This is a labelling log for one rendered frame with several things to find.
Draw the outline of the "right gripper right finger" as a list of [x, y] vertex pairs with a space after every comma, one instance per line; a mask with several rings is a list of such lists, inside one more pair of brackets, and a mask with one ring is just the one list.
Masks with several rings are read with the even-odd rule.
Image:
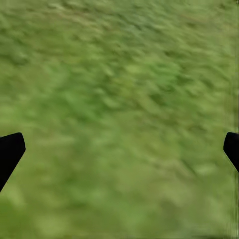
[[225, 137], [223, 150], [239, 172], [239, 134], [228, 132]]

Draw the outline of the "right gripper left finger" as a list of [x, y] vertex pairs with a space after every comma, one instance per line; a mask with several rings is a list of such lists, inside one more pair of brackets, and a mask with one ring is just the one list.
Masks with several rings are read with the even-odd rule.
[[0, 192], [26, 151], [21, 132], [0, 138]]

